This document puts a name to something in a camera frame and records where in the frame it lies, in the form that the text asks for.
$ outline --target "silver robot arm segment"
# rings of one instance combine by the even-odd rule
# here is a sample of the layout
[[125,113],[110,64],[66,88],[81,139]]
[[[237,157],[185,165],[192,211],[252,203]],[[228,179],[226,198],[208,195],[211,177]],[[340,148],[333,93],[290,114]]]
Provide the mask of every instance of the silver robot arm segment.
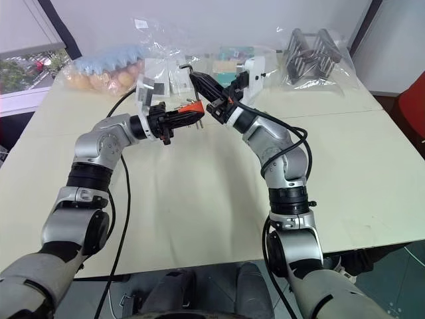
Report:
[[0,273],[0,318],[51,318],[82,263],[106,243],[111,174],[122,150],[145,138],[138,117],[106,118],[81,135],[65,187],[42,232],[39,252]]
[[210,102],[207,111],[221,124],[237,129],[260,160],[269,189],[270,224],[275,229],[266,239],[270,269],[288,280],[304,318],[392,318],[343,275],[323,269],[310,209],[315,202],[309,202],[307,195],[304,151],[296,147],[269,161],[294,144],[290,133],[279,121],[259,116],[239,102],[250,79],[260,76],[243,72],[223,88],[207,74],[190,75],[194,87]]

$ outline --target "plastic bag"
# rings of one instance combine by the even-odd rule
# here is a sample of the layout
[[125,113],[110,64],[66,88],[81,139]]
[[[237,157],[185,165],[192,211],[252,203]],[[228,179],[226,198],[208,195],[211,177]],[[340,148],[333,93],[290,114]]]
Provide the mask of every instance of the plastic bag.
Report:
[[144,57],[149,51],[141,45],[124,45],[96,56],[82,56],[62,69],[71,88],[96,90],[121,96],[134,87],[144,72]]
[[346,42],[336,33],[319,29],[304,33],[294,29],[282,52],[282,85],[285,90],[331,91],[343,94],[358,88]]
[[262,56],[265,65],[262,76],[264,86],[273,86],[278,82],[277,51],[268,47],[220,47],[217,53],[210,54],[211,71],[208,72],[223,87],[229,86],[236,75],[243,70],[247,60]]

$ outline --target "clear plastic bag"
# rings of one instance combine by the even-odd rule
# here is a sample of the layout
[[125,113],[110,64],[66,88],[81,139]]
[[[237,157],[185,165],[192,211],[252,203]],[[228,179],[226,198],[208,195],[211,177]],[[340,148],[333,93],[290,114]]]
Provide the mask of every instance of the clear plastic bag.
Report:
[[353,61],[347,43],[327,29],[305,33],[294,29],[283,36],[282,85],[285,90],[331,91],[358,88]]
[[121,96],[134,87],[138,74],[144,72],[148,53],[141,45],[124,45],[96,56],[82,56],[62,69],[65,84]]

